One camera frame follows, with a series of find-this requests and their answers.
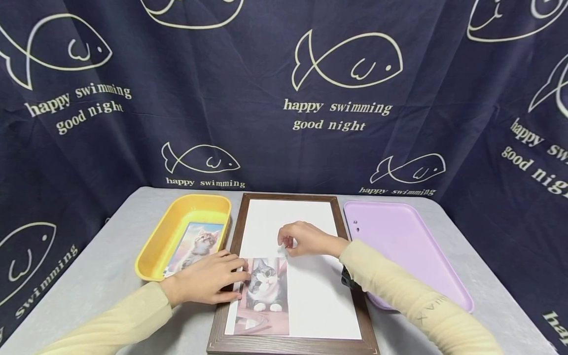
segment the hand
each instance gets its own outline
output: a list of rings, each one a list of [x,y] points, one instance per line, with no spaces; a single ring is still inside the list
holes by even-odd
[[[280,228],[278,245],[282,244],[291,257],[319,254],[339,258],[349,241],[327,234],[311,223],[298,221]]]
[[[226,250],[209,255],[164,279],[160,286],[172,308],[183,302],[217,304],[240,299],[238,292],[221,292],[225,286],[250,280],[247,261]]]

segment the cat paw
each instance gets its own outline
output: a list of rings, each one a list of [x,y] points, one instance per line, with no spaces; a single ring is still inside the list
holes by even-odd
[[[266,305],[264,303],[257,303],[253,309],[257,312],[262,312],[266,309]]]
[[[270,306],[270,310],[273,312],[282,312],[282,306],[275,303],[272,306]]]

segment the cat picture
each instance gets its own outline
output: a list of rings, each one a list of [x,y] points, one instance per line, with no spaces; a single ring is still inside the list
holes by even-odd
[[[278,275],[274,268],[258,259],[256,268],[250,273],[247,308],[257,312],[282,312],[287,307],[287,296],[286,272]]]
[[[222,228],[221,224],[190,223],[164,270],[164,277],[173,275],[201,258],[215,253]]]
[[[201,228],[198,232],[197,238],[195,238],[193,249],[190,249],[185,258],[180,261],[177,270],[183,270],[204,256],[210,255],[211,250],[217,244],[219,232],[220,231],[216,231],[215,233],[206,232],[203,228]]]
[[[249,258],[250,281],[240,285],[235,335],[289,335],[288,262]]]

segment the tabby kitten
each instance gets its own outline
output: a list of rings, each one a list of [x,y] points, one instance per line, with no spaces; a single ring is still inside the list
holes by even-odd
[[[250,274],[250,284],[247,291],[247,308],[262,312],[269,309],[272,312],[287,311],[288,290],[286,271],[276,273],[262,259]]]
[[[195,243],[193,249],[191,249],[187,255],[182,258],[180,264],[178,264],[178,270],[183,270],[194,262],[200,260],[204,256],[211,253],[211,248],[217,244],[217,239],[219,238],[219,231],[215,233],[207,232],[205,229],[201,228],[195,238]]]

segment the beige sleeve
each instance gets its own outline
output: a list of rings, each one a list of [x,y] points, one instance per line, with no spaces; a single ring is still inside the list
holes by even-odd
[[[339,260],[363,291],[399,310],[442,354],[503,354],[495,337],[471,314],[363,242],[351,242]]]
[[[114,355],[122,347],[149,337],[171,316],[172,308],[162,287],[150,282],[38,355]]]

